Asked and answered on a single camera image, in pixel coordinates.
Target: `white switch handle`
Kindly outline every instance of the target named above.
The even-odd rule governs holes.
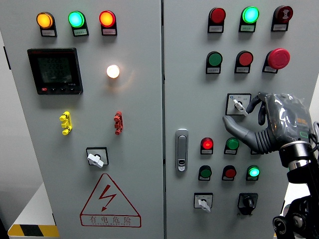
[[[244,116],[248,116],[248,113],[246,112],[245,107],[243,107],[243,105],[238,102],[236,99],[233,99],[234,103],[235,103],[235,107],[244,114]]]
[[[210,213],[210,207],[207,205],[206,201],[199,199],[198,204],[204,211],[206,211],[207,213]]]
[[[93,164],[99,168],[103,167],[104,162],[102,160],[100,160],[99,156],[94,156],[93,154],[89,154],[88,156],[88,161],[90,162],[90,164]]]

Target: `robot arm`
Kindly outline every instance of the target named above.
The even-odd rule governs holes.
[[[225,128],[257,153],[279,151],[282,165],[289,168],[288,181],[306,183],[309,188],[310,196],[294,200],[285,217],[274,218],[278,239],[294,239],[294,233],[307,239],[319,239],[319,165],[314,156],[318,137],[313,134],[309,110],[292,95],[260,92],[250,102],[247,113],[259,103],[258,123],[264,125],[266,118],[268,122],[264,130],[250,131],[230,116],[223,117]],[[317,122],[314,128],[318,136]],[[314,149],[310,138],[317,145]]]

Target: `yellow black hazard stripe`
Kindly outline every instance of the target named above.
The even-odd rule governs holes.
[[[58,228],[52,225],[20,225],[13,224],[8,235],[11,237],[60,237]]]

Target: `gray metal panel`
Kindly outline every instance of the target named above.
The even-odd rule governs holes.
[[[117,37],[101,36],[98,17],[107,9],[117,17]],[[84,13],[90,36],[73,37],[67,19],[74,10]],[[57,38],[40,36],[36,16],[42,11],[54,16]],[[61,238],[163,238],[160,23],[160,0],[0,3],[1,32]],[[55,47],[77,48],[83,95],[36,93],[26,51]],[[114,81],[106,76],[112,64],[121,70]],[[73,130],[63,136],[59,117],[66,110]],[[122,111],[124,121],[118,136],[116,111]],[[85,149],[95,146],[108,148],[109,166],[88,166]],[[139,212],[141,228],[81,226],[80,212],[102,173]],[[112,204],[112,210],[122,212],[116,197]]]
[[[254,33],[238,33],[240,14],[250,5],[259,8],[260,17]],[[287,32],[271,32],[274,10],[290,5],[294,16]],[[210,10],[222,7],[226,11],[224,33],[207,34]],[[240,144],[237,155],[224,155],[227,93],[258,91],[291,93],[305,98],[309,105],[318,76],[319,2],[308,1],[164,1],[164,73],[165,73],[165,148],[167,238],[228,238],[270,239],[273,237],[272,219],[280,214],[287,188],[287,169],[280,163],[277,152],[250,155]],[[262,73],[269,51],[283,47],[289,50],[289,65],[278,74]],[[247,50],[254,61],[250,74],[234,74],[237,54]],[[206,75],[206,56],[218,51],[223,56],[221,74]],[[257,112],[247,118],[234,117],[252,130],[258,126]],[[175,132],[186,128],[189,132],[188,170],[178,173],[174,166]],[[214,140],[214,154],[200,155],[200,141]],[[247,167],[257,164],[261,169],[259,181],[246,182]],[[209,182],[198,181],[198,170],[209,165]],[[222,170],[234,165],[235,181],[222,181]],[[193,208],[194,193],[212,192],[210,214]],[[258,193],[257,207],[252,216],[238,216],[239,193]]]

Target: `white light bulb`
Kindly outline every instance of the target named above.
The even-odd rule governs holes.
[[[120,74],[120,68],[117,65],[110,65],[106,69],[106,74],[111,78],[117,78]]]

